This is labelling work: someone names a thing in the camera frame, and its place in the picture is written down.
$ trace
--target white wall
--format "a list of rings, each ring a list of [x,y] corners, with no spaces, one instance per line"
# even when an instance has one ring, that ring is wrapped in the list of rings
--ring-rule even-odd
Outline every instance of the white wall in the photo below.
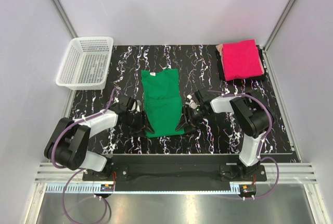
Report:
[[[288,0],[61,0],[79,36],[115,44],[265,44]]]
[[[333,219],[333,0],[298,0],[268,50],[304,161]]]
[[[70,37],[50,0],[0,8],[0,222],[19,223],[67,98],[55,76]]]

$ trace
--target laundry basket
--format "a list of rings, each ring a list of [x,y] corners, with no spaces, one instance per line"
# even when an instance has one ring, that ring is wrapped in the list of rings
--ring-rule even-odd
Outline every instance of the laundry basket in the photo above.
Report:
[[[74,38],[62,61],[56,83],[71,90],[102,90],[111,61],[113,39]]]

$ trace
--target folded pink shirt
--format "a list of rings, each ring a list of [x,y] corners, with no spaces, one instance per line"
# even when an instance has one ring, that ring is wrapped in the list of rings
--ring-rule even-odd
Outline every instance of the folded pink shirt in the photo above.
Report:
[[[264,74],[259,52],[254,40],[216,46],[220,52],[226,81],[246,79]]]

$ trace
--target purple cable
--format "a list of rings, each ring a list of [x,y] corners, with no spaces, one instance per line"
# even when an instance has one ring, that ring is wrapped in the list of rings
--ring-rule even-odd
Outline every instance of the purple cable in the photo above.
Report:
[[[91,119],[94,119],[95,117],[98,117],[98,116],[101,116],[102,114],[104,114],[110,107],[111,105],[111,102],[113,100],[113,94],[115,91],[118,91],[119,93],[122,93],[120,90],[118,90],[117,88],[114,88],[111,92],[111,96],[110,96],[110,100],[108,102],[108,104],[106,105],[106,108],[103,110],[103,112],[98,112],[96,114],[93,114],[91,116],[88,116],[87,118],[85,119],[81,119],[81,120],[78,120],[76,122],[73,122],[71,125],[69,125],[67,128],[65,128],[62,133],[58,136],[56,142],[54,143],[54,146],[53,146],[53,149],[52,149],[52,153],[51,153],[51,161],[52,161],[52,164],[53,166],[55,166],[56,168],[65,168],[64,166],[59,166],[56,164],[56,161],[55,161],[55,154],[56,154],[56,148],[61,140],[61,138],[67,133],[68,130],[70,130],[71,128],[73,128],[75,125],[77,124],[80,124],[80,123],[83,123],[84,121],[87,121],[87,120],[91,120]]]
[[[83,203],[83,202],[85,202],[85,201],[87,201],[87,200],[89,200],[89,199],[92,199],[92,198],[95,198],[95,197],[94,197],[94,196],[88,196],[88,197],[86,197],[86,198],[83,198],[83,199],[80,200],[78,203],[76,203],[74,206],[72,206],[70,209],[66,209],[66,212],[67,212],[67,213],[71,212],[73,209],[77,208],[81,203]],[[109,219],[111,219],[111,206],[110,206],[110,204],[109,204],[108,201],[107,201],[107,204],[108,204],[108,208],[109,208],[109,211],[110,211],[110,217],[109,217]],[[53,214],[54,214],[55,216],[62,216],[62,215],[64,215],[65,213],[58,214],[58,213],[55,213],[55,212],[53,211]]]
[[[209,90],[208,92],[223,93],[222,91],[216,91],[216,90]],[[253,97],[251,95],[247,95],[247,94],[236,94],[236,95],[227,94],[227,95],[222,95],[222,97],[238,97],[238,96],[244,96],[244,97],[250,98],[251,100],[253,100],[256,103],[258,103],[259,106],[265,111],[265,113],[266,113],[266,115],[268,117],[268,122],[269,122],[268,129],[267,129],[266,133],[264,133],[263,136],[261,137],[261,143],[259,144],[258,149],[257,149],[256,156],[260,156],[260,152],[261,152],[262,145],[263,145],[262,140],[265,140],[266,136],[270,133],[270,131],[272,129],[272,125],[273,125],[272,116],[271,116],[270,112],[267,110],[267,108],[265,107],[265,105],[263,105],[261,101],[259,101],[257,98],[255,98],[255,97]]]
[[[68,213],[71,212],[73,209],[75,209],[76,207],[78,207],[81,203],[83,203],[83,202],[85,202],[86,200],[89,200],[89,199],[91,199],[91,198],[93,198],[93,196],[88,196],[88,197],[86,197],[86,198],[80,200],[78,203],[76,203],[76,204],[75,204],[74,206],[72,206],[70,209],[66,209],[67,212],[68,212]],[[52,201],[51,201],[50,204],[51,204],[51,210],[52,210],[52,213],[53,213],[55,216],[62,216],[62,215],[65,214],[63,211],[62,211],[61,213],[56,213],[56,212],[54,211],[54,204],[52,203]]]
[[[279,181],[280,170],[279,170],[279,166],[278,166],[276,160],[271,158],[271,157],[266,156],[266,157],[260,159],[260,162],[263,162],[264,160],[271,160],[272,162],[275,163],[275,166],[276,166],[276,180],[275,180],[275,183],[274,183],[273,187],[271,188],[271,190],[269,190],[267,193],[265,193],[263,195],[260,195],[260,196],[256,197],[256,199],[261,199],[263,197],[266,197],[266,196],[270,195],[273,192],[273,190],[276,188],[277,183]]]
[[[63,191],[62,191],[62,209],[63,209],[63,212],[64,212],[64,214],[66,215],[66,217],[67,217],[70,221],[72,221],[73,223],[76,223],[76,224],[83,224],[83,223],[81,223],[81,222],[77,222],[77,221],[73,220],[72,217],[69,216],[69,214],[68,214],[68,212],[67,212],[67,210],[66,210],[66,207],[65,207],[65,192],[66,192],[67,186],[68,186],[68,184],[70,183],[70,181],[71,181],[76,175],[78,175],[79,173],[81,173],[83,170],[84,170],[84,168],[81,168],[81,169],[79,169],[76,173],[74,173],[74,174],[72,175],[72,177],[69,178],[68,182],[66,183],[66,185],[65,185],[65,187],[63,188]],[[105,204],[105,210],[104,210],[104,213],[103,213],[102,217],[101,217],[98,221],[96,221],[96,222],[94,222],[94,223],[92,223],[92,224],[99,224],[99,223],[104,219],[108,207],[109,207],[109,209],[111,209],[111,207],[110,207],[109,203],[107,202],[107,200],[104,199],[104,198],[102,198],[102,197],[101,197],[101,199],[103,200],[103,202],[104,202],[104,204]]]

